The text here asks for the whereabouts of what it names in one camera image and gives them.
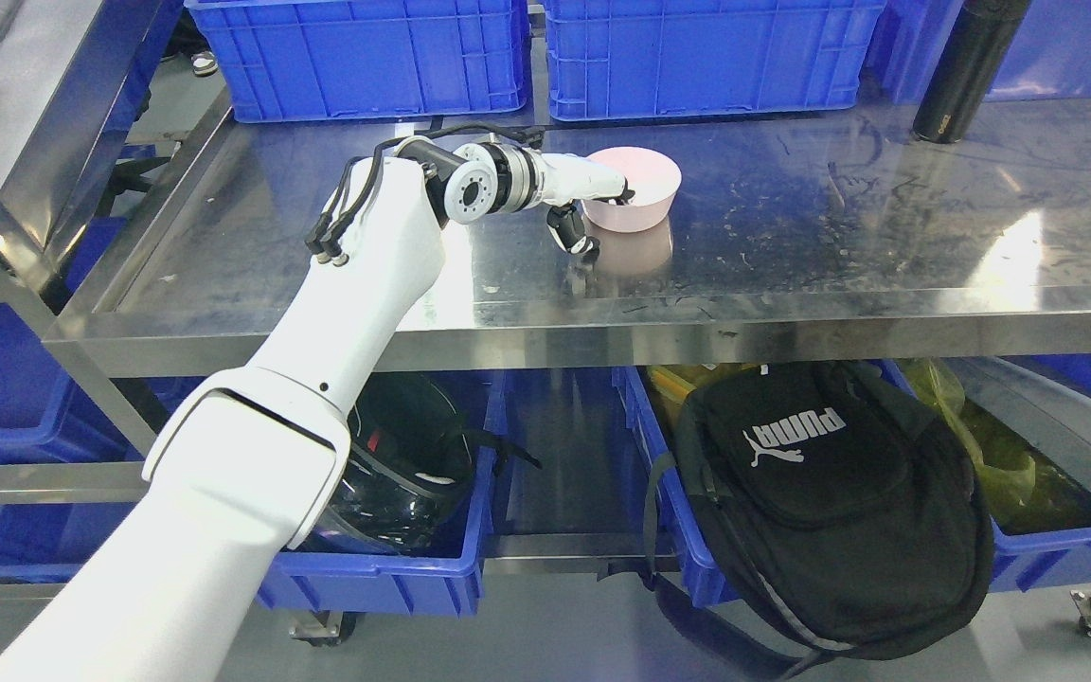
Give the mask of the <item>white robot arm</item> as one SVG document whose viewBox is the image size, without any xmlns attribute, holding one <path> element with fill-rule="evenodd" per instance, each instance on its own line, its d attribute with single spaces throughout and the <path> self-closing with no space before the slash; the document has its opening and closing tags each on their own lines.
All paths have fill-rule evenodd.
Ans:
<svg viewBox="0 0 1091 682">
<path fill-rule="evenodd" d="M 424 135 L 347 164 L 257 352 L 207 376 L 144 460 L 117 530 L 0 653 L 0 681 L 212 681 L 261 579 L 345 472 L 347 412 L 443 266 L 441 232 L 524 198 L 523 161 Z"/>
</svg>

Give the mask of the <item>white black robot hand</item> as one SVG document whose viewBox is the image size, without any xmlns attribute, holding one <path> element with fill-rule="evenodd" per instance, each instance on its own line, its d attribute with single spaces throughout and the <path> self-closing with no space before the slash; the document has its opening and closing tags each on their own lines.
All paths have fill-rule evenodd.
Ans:
<svg viewBox="0 0 1091 682">
<path fill-rule="evenodd" d="M 601 200 L 624 206 L 634 190 L 624 174 L 606 165 L 564 153 L 533 153 L 530 206 L 548 206 L 546 227 L 558 246 L 571 255 L 597 250 L 598 239 L 589 237 L 582 224 L 583 200 Z"/>
</svg>

